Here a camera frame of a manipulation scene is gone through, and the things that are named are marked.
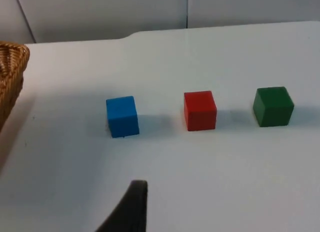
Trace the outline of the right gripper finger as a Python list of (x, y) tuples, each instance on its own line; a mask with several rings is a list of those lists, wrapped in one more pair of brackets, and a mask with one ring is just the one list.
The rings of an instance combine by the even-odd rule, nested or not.
[(98, 232), (145, 232), (147, 229), (148, 183), (131, 181), (126, 193)]

